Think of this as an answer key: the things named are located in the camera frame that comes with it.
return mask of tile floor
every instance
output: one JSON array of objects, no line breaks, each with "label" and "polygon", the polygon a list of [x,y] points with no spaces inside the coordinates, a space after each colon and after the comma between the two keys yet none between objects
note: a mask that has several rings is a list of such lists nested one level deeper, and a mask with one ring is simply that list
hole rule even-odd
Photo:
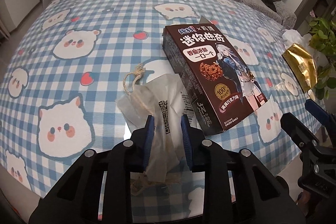
[{"label": "tile floor", "polygon": [[[26,17],[22,24],[12,32],[9,41],[3,40],[0,46],[0,82],[7,70],[7,66],[11,61],[18,44],[23,36],[26,34],[29,27],[33,24],[36,18],[42,13],[42,5],[39,4]],[[302,174],[302,162],[299,157],[296,157],[279,175],[282,176],[288,183],[290,188],[290,196],[296,200],[298,194],[302,191],[298,185],[297,180]],[[24,221],[28,219],[36,208],[39,196],[21,185],[18,181],[0,166],[0,188],[11,204],[19,211]]]}]

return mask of white speech bubble label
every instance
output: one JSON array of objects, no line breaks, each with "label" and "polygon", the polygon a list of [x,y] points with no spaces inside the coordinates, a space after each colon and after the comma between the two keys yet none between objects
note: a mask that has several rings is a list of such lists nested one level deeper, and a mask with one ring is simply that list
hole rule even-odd
[{"label": "white speech bubble label", "polygon": [[216,52],[211,45],[203,45],[183,50],[183,54],[192,62],[203,61],[216,56]]}]

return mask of chocolate chip cookie picture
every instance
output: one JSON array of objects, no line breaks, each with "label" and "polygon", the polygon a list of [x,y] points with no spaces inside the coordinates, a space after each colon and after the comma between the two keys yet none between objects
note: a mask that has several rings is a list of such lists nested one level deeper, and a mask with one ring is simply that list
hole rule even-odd
[{"label": "chocolate chip cookie picture", "polygon": [[202,62],[199,65],[199,70],[201,74],[209,81],[215,81],[219,77],[223,76],[221,67],[215,62],[211,65]]}]

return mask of gold circular badge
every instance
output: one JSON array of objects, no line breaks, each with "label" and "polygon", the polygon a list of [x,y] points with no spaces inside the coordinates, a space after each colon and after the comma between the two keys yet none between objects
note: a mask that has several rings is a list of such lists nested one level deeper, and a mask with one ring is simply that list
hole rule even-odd
[{"label": "gold circular badge", "polygon": [[225,100],[225,98],[229,97],[231,92],[227,85],[218,84],[215,86],[215,94],[220,100]]}]

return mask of potted plant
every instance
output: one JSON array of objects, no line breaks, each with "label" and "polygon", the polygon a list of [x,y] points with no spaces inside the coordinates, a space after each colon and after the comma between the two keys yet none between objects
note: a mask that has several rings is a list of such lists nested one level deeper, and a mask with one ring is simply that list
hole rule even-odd
[{"label": "potted plant", "polygon": [[328,99],[329,91],[326,87],[330,89],[336,88],[336,78],[330,77],[330,72],[336,65],[336,38],[334,32],[336,24],[324,18],[316,18],[309,23],[309,26],[311,27],[310,33],[312,35],[309,46],[323,53],[328,60],[327,65],[318,66],[318,81],[315,85],[315,94],[319,100],[324,97]]}]

